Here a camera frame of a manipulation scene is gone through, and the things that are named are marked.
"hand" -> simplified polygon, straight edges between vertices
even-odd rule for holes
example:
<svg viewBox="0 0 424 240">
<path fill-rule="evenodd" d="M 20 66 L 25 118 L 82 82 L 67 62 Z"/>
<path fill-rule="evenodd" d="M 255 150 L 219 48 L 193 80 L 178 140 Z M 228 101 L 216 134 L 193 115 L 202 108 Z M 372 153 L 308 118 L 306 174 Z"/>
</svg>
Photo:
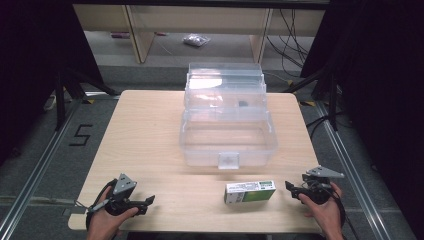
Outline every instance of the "hand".
<svg viewBox="0 0 424 240">
<path fill-rule="evenodd" d="M 106 199 L 107 193 L 111 186 L 107 187 L 99 199 L 98 203 Z M 119 226 L 130 217 L 133 217 L 138 212 L 138 208 L 128 209 L 118 216 L 110 215 L 104 208 L 93 214 L 88 229 L 87 240 L 110 240 L 115 235 L 120 235 L 122 232 Z"/>
<path fill-rule="evenodd" d="M 342 190 L 335 183 L 330 184 L 338 194 L 338 196 L 335 194 L 335 197 L 341 197 Z M 328 201 L 322 205 L 314 203 L 305 194 L 299 194 L 299 199 L 311 210 L 311 212 L 306 213 L 305 216 L 315 218 L 328 240 L 343 239 L 340 210 L 334 198 L 330 197 Z"/>
</svg>

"wooden table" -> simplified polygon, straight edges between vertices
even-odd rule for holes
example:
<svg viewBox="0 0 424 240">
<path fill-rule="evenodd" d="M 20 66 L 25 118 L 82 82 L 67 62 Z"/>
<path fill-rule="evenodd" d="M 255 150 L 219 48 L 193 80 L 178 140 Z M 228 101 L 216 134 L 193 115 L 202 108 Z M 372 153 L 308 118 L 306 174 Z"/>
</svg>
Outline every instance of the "wooden table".
<svg viewBox="0 0 424 240">
<path fill-rule="evenodd" d="M 320 232 L 307 208 L 293 199 L 284 181 L 296 186 L 301 174 L 318 165 L 296 98 L 269 93 L 268 109 L 279 148 L 266 166 L 219 170 L 190 167 L 179 148 L 184 110 L 182 91 L 125 91 L 116 106 L 78 201 L 93 203 L 103 186 L 127 174 L 138 185 L 130 199 L 156 195 L 147 214 L 121 229 L 164 232 Z M 227 183 L 274 180 L 269 201 L 226 205 Z M 72 214 L 69 227 L 85 229 L 85 215 Z"/>
</svg>

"cardboard box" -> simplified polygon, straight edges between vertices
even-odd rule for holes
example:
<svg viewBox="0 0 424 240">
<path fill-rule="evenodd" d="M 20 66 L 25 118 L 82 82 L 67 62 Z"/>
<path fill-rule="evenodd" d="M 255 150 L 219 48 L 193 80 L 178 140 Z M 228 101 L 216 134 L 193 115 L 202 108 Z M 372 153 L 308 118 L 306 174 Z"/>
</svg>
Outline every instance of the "cardboard box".
<svg viewBox="0 0 424 240">
<path fill-rule="evenodd" d="M 229 183 L 225 188 L 225 203 L 269 200 L 275 192 L 274 181 Z"/>
</svg>

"human hand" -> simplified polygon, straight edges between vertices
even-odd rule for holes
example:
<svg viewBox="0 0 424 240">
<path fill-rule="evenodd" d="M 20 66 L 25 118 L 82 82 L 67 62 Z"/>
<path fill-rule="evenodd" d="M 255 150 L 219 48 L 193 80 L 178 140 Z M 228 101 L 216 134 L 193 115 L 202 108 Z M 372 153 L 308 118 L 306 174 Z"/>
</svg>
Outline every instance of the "human hand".
<svg viewBox="0 0 424 240">
<path fill-rule="evenodd" d="M 99 199 L 98 203 L 106 199 L 107 193 L 111 186 L 107 187 Z M 88 229 L 87 240 L 110 240 L 115 235 L 121 235 L 119 226 L 130 217 L 133 217 L 138 212 L 138 208 L 128 209 L 118 216 L 110 215 L 104 208 L 93 214 Z"/>
<path fill-rule="evenodd" d="M 341 197 L 342 190 L 335 183 L 330 184 L 337 193 L 335 197 Z M 315 218 L 328 240 L 343 239 L 340 210 L 334 198 L 330 197 L 326 203 L 321 205 L 314 203 L 308 196 L 302 193 L 299 194 L 299 199 L 311 210 L 305 216 Z"/>
</svg>

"clear plastic storage box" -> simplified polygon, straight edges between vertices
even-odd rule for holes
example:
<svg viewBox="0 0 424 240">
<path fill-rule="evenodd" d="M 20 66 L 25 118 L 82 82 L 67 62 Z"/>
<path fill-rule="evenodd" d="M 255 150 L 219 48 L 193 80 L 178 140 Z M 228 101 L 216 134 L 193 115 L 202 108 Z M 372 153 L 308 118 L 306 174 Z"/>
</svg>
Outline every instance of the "clear plastic storage box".
<svg viewBox="0 0 424 240">
<path fill-rule="evenodd" d="M 258 64 L 190 64 L 180 146 L 190 166 L 263 166 L 278 142 Z"/>
</svg>

